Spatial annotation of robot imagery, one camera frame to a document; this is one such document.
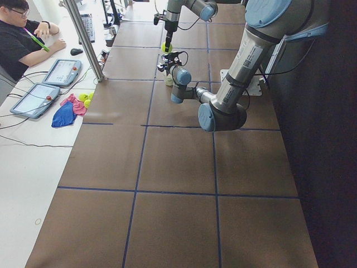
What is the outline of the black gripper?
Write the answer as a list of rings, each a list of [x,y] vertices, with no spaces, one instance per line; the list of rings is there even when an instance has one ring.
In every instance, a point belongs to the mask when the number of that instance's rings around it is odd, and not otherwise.
[[[165,30],[167,31],[165,43],[167,44],[167,46],[171,44],[173,33],[176,32],[177,29],[178,29],[178,21],[170,21],[170,20],[165,21]]]
[[[184,67],[182,66],[181,63],[159,63],[157,64],[157,70],[158,71],[166,71],[167,75],[177,75],[179,71],[184,70]]]

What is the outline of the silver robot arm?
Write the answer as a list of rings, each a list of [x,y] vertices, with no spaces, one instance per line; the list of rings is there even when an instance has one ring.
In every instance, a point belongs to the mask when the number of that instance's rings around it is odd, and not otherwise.
[[[182,7],[186,7],[199,19],[207,22],[218,13],[218,4],[242,4],[247,5],[248,1],[204,1],[204,0],[169,0],[166,9],[162,13],[155,14],[154,24],[159,21],[165,22],[166,39],[163,43],[162,51],[169,53],[172,51],[173,33],[179,27],[179,20]]]
[[[154,16],[154,24],[164,21],[167,31],[163,44],[163,64],[159,71],[172,76],[171,100],[200,102],[198,120],[208,132],[237,130],[247,120],[239,98],[250,85],[268,50],[281,40],[303,40],[322,36],[329,24],[330,1],[245,1],[245,28],[239,51],[216,94],[203,87],[188,87],[191,74],[172,51],[173,33],[179,26],[181,8],[186,7],[199,19],[208,21],[218,12],[216,1],[169,1],[166,10]]]

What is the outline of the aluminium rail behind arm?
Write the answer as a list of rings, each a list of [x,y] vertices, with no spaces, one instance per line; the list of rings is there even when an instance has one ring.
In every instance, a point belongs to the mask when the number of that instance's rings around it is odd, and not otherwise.
[[[264,80],[267,82],[268,78],[272,76],[274,73],[277,73],[277,65],[279,61],[281,60],[284,51],[286,49],[286,38],[284,37],[281,42],[276,45],[276,47],[273,50],[272,56],[269,60],[269,63],[266,67],[265,73],[264,73]]]

